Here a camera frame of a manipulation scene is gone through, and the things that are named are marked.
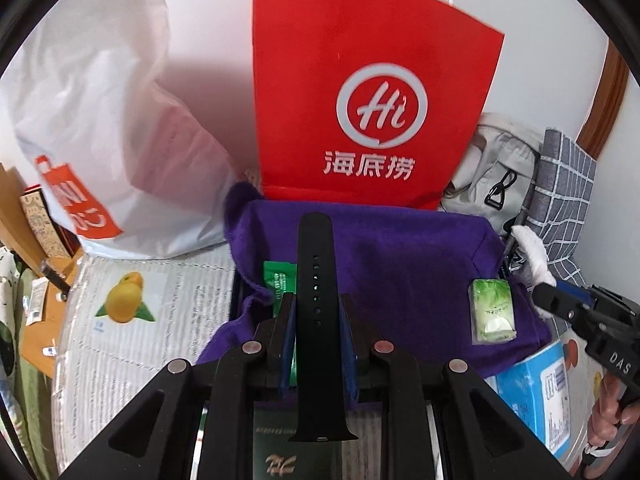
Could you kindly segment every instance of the white packaging bag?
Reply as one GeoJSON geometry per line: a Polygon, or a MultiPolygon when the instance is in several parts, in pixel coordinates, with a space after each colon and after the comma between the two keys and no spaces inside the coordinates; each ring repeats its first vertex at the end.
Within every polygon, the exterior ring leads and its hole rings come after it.
{"type": "Polygon", "coordinates": [[[224,239],[224,148],[154,82],[164,0],[60,0],[0,80],[54,220],[87,252],[169,258],[224,239]]]}

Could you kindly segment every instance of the black tool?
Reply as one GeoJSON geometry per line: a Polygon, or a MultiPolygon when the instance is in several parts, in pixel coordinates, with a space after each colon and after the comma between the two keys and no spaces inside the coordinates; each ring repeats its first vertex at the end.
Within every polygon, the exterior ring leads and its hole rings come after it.
{"type": "Polygon", "coordinates": [[[69,291],[71,287],[69,284],[58,274],[58,272],[53,269],[47,260],[43,260],[40,264],[40,272],[42,275],[47,278],[61,293],[62,293],[62,301],[66,301],[66,298],[69,296],[69,291]]]}
{"type": "MultiPolygon", "coordinates": [[[[559,287],[536,286],[534,303],[570,323],[587,342],[587,355],[620,378],[626,386],[621,409],[636,402],[640,399],[640,305],[599,286],[584,289],[561,283],[559,287]]],[[[597,451],[603,449],[610,449],[609,442],[597,451]]],[[[596,458],[585,451],[582,469],[596,458]]]]}

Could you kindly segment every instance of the white wall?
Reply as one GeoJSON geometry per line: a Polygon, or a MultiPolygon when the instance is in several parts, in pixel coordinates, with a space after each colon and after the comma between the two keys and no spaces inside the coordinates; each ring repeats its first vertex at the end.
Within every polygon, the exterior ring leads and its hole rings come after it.
{"type": "MultiPolygon", "coordinates": [[[[164,85],[245,167],[257,163],[251,0],[167,0],[172,42],[164,85]]],[[[506,34],[486,110],[576,137],[593,101],[607,40],[575,0],[454,0],[506,34]]],[[[31,168],[4,138],[0,162],[31,168]]]]}
{"type": "Polygon", "coordinates": [[[587,283],[640,301],[640,87],[630,76],[600,158],[575,260],[587,283]]]}

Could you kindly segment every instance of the blue box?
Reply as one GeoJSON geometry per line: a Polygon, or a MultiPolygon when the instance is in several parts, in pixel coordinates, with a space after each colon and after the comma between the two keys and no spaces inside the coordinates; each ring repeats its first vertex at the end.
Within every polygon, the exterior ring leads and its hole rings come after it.
{"type": "Polygon", "coordinates": [[[571,432],[569,387],[560,340],[487,382],[546,448],[560,458],[569,446],[571,432]]]}

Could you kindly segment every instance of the orange bag logo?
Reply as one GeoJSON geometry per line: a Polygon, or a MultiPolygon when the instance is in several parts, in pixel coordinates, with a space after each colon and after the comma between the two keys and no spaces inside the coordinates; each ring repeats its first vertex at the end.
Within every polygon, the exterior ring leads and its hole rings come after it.
{"type": "Polygon", "coordinates": [[[58,203],[65,208],[76,228],[76,234],[92,240],[113,238],[122,230],[113,221],[107,208],[89,193],[68,164],[52,168],[49,159],[35,159],[36,168],[47,181],[58,203]]]}

